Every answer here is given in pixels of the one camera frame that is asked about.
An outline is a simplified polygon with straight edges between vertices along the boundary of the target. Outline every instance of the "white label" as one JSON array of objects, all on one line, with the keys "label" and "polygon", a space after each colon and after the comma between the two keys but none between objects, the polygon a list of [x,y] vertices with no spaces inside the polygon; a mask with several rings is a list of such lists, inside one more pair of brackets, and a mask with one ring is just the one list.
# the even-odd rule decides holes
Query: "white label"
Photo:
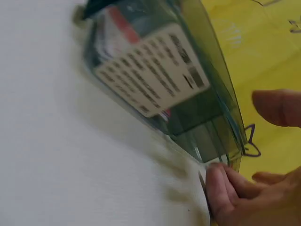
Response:
[{"label": "white label", "polygon": [[178,24],[153,32],[127,53],[95,68],[95,74],[146,117],[210,86]]}]

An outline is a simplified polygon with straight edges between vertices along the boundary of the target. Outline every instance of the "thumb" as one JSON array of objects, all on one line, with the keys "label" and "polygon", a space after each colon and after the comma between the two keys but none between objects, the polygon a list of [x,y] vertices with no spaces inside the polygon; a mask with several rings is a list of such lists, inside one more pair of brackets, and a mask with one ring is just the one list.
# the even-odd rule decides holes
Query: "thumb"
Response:
[{"label": "thumb", "polygon": [[286,176],[282,174],[258,172],[252,176],[252,179],[258,183],[263,183],[266,185],[274,185],[283,181],[285,177]]},{"label": "thumb", "polygon": [[231,182],[240,198],[253,199],[267,187],[266,185],[253,184],[252,182],[245,179],[242,175],[227,166],[225,166],[225,171],[229,181]]}]

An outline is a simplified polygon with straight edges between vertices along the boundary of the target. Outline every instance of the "white surface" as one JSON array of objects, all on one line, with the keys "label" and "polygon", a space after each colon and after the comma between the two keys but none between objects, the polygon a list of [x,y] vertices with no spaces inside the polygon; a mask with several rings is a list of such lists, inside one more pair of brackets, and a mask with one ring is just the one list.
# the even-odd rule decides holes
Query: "white surface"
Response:
[{"label": "white surface", "polygon": [[0,225],[208,225],[199,166],[85,78],[76,3],[1,3]]}]

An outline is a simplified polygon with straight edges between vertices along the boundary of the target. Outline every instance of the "barcode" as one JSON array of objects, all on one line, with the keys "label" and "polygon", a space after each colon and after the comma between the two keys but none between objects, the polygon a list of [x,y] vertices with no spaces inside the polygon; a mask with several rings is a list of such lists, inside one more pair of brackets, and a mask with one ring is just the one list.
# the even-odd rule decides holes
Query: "barcode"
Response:
[{"label": "barcode", "polygon": [[192,66],[188,70],[189,70],[189,73],[191,74],[194,82],[196,83],[197,87],[200,88],[200,87],[204,86],[203,80],[201,79],[201,76],[197,72],[196,68],[194,66]]}]

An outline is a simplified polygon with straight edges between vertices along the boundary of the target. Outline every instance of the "yellow surface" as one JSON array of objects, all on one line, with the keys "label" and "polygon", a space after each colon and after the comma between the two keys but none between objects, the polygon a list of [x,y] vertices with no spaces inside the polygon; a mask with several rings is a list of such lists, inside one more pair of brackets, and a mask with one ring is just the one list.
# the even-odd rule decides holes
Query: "yellow surface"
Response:
[{"label": "yellow surface", "polygon": [[244,157],[240,172],[250,179],[257,171],[286,173],[300,166],[301,129],[268,124],[255,111],[251,93],[255,89],[301,90],[301,33],[297,33],[301,1],[202,2],[226,58],[244,124],[256,125],[253,141],[262,156]]}]

